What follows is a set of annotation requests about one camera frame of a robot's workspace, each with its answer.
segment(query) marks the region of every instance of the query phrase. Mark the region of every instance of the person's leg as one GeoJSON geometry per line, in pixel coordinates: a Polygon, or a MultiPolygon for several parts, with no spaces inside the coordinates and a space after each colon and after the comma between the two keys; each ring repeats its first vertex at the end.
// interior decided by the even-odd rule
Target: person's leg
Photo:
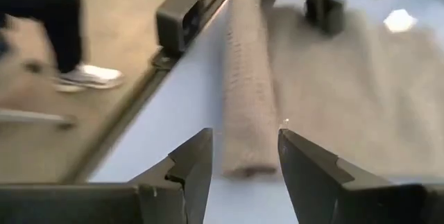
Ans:
{"type": "Polygon", "coordinates": [[[82,0],[0,0],[0,12],[43,23],[56,56],[60,91],[115,87],[120,72],[82,64],[81,11],[82,0]]]}

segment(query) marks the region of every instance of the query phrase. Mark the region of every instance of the white sneaker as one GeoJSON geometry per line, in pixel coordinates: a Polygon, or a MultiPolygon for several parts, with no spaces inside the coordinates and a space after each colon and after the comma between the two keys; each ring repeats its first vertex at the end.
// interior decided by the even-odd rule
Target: white sneaker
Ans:
{"type": "Polygon", "coordinates": [[[87,88],[111,89],[122,82],[123,74],[120,71],[81,64],[73,71],[60,74],[55,88],[59,92],[79,92],[87,88]]]}

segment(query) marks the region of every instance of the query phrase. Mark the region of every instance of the floor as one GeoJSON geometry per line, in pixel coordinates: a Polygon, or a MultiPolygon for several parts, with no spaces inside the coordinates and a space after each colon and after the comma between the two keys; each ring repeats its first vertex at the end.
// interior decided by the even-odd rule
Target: floor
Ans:
{"type": "MultiPolygon", "coordinates": [[[[278,0],[277,5],[302,5],[301,2],[278,0]]],[[[439,24],[443,0],[348,0],[348,6],[363,10],[378,22],[392,10],[404,8],[419,24],[433,28],[437,41],[444,46],[444,28],[439,24]]],[[[127,182],[200,129],[213,127],[215,170],[204,222],[297,223],[283,181],[230,182],[219,176],[225,14],[226,8],[221,9],[89,181],[127,182]]],[[[419,181],[418,178],[394,180],[419,181]]]]}
{"type": "Polygon", "coordinates": [[[57,182],[96,145],[97,136],[118,113],[134,87],[151,70],[157,51],[154,12],[163,0],[85,0],[87,59],[120,69],[126,84],[108,92],[56,94],[48,79],[51,52],[40,26],[13,19],[6,35],[13,52],[2,60],[0,105],[69,114],[78,126],[58,130],[39,123],[0,124],[0,182],[57,182]],[[39,60],[44,73],[26,73],[22,63],[39,60]]]}

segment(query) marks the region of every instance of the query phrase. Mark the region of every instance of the person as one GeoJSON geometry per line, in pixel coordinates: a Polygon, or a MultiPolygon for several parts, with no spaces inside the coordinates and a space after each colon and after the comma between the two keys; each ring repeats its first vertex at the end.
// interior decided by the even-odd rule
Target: person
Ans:
{"type": "Polygon", "coordinates": [[[123,82],[120,71],[85,64],[82,0],[0,0],[0,15],[40,21],[53,47],[59,92],[109,89],[123,82]]]}

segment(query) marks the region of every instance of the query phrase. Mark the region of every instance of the black pants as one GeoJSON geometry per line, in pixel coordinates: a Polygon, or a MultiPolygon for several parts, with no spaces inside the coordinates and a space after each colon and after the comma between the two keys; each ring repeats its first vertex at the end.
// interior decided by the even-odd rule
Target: black pants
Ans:
{"type": "Polygon", "coordinates": [[[72,71],[82,60],[80,0],[0,0],[0,14],[42,22],[61,73],[72,71]]]}

